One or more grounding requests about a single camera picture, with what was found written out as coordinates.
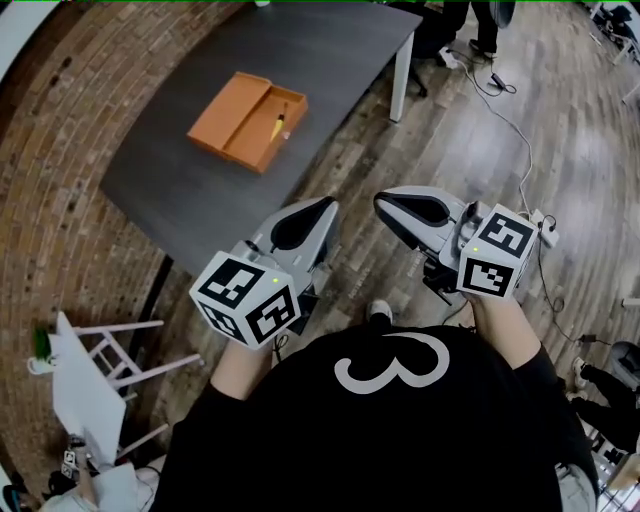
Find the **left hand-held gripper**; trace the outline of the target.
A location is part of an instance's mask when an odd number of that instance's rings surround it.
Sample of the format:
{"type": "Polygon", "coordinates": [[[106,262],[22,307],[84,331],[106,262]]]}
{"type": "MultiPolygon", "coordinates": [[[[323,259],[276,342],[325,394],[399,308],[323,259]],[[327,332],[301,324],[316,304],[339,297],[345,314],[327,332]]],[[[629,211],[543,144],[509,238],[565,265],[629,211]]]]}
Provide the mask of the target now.
{"type": "Polygon", "coordinates": [[[208,325],[250,350],[284,330],[302,333],[319,301],[338,209],[332,196],[290,204],[269,217],[269,231],[216,253],[190,289],[208,325]]]}

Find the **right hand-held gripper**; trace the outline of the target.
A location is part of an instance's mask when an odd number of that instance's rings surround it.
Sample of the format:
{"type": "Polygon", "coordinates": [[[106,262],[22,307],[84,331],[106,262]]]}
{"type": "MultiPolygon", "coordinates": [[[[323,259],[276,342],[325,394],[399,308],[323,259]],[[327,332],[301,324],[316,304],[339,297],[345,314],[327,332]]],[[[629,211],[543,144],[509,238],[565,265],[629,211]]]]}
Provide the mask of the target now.
{"type": "Polygon", "coordinates": [[[536,224],[501,204],[466,205],[431,186],[381,191],[374,209],[410,249],[440,249],[426,258],[423,283],[442,299],[457,291],[508,299],[539,235],[536,224]]]}

